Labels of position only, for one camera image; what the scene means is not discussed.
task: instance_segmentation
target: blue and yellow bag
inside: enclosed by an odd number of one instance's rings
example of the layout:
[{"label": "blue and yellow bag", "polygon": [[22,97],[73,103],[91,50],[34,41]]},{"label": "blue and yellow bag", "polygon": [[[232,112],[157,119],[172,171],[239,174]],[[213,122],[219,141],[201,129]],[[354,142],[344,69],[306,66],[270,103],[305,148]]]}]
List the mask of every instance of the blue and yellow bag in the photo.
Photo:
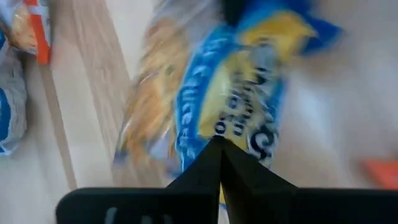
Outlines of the blue and yellow bag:
[{"label": "blue and yellow bag", "polygon": [[338,28],[288,0],[251,1],[237,27],[220,20],[214,1],[170,2],[149,29],[115,164],[178,175],[220,135],[269,167],[287,65],[324,48]]}]

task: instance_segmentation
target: orange packaging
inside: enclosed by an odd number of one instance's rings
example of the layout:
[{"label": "orange packaging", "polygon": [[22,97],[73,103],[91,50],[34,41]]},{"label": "orange packaging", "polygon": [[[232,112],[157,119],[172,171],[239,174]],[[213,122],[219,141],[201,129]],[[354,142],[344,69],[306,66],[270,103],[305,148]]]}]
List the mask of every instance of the orange packaging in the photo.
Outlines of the orange packaging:
[{"label": "orange packaging", "polygon": [[369,159],[364,165],[374,180],[383,188],[398,190],[398,161],[379,161]]},{"label": "orange packaging", "polygon": [[50,59],[50,16],[47,0],[2,0],[2,29],[11,45],[36,55],[40,63]]}]

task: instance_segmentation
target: plastic bread bag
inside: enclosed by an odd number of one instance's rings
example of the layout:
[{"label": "plastic bread bag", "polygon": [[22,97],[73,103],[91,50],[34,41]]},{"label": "plastic bread bag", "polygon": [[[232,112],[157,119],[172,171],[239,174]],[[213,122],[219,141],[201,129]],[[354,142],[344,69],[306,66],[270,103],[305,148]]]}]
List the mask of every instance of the plastic bread bag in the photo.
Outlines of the plastic bread bag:
[{"label": "plastic bread bag", "polygon": [[34,54],[40,63],[50,57],[50,17],[47,0],[3,0],[2,29],[12,46]]},{"label": "plastic bread bag", "polygon": [[[163,8],[169,16],[175,15],[178,22],[186,18],[176,8],[189,1],[169,2],[174,4]],[[326,47],[331,36],[338,35],[337,27],[291,7],[289,1],[253,0],[237,27],[219,19],[209,26],[206,13],[213,11],[217,18],[219,11],[201,8],[208,10],[197,11],[195,19],[182,19],[189,21],[183,23],[184,32],[170,28],[170,22],[164,25],[159,16],[148,31],[141,81],[134,87],[116,148],[114,161],[124,174],[122,182],[129,175],[155,179],[149,170],[180,174],[214,135],[231,140],[269,167],[279,138],[289,61]],[[324,23],[317,27],[314,21]],[[174,35],[160,33],[159,24]],[[156,31],[159,39],[153,38]],[[148,168],[145,173],[141,165]]]},{"label": "plastic bread bag", "polygon": [[0,156],[10,155],[26,130],[22,66],[0,31]]}]

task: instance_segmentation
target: plastic wrapper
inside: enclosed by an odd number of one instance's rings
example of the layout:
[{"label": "plastic wrapper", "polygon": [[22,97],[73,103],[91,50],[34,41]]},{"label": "plastic wrapper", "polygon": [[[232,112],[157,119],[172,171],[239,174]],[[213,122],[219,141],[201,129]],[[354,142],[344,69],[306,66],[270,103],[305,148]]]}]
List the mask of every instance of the plastic wrapper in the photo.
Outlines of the plastic wrapper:
[{"label": "plastic wrapper", "polygon": [[12,46],[34,54],[40,63],[50,57],[50,17],[47,0],[3,0],[2,29]]},{"label": "plastic wrapper", "polygon": [[214,135],[270,166],[287,65],[326,43],[312,46],[320,29],[289,1],[251,1],[237,27],[221,20],[218,2],[159,7],[116,147],[119,182],[142,166],[178,175]]},{"label": "plastic wrapper", "polygon": [[22,66],[0,31],[0,156],[10,155],[26,130]]}]

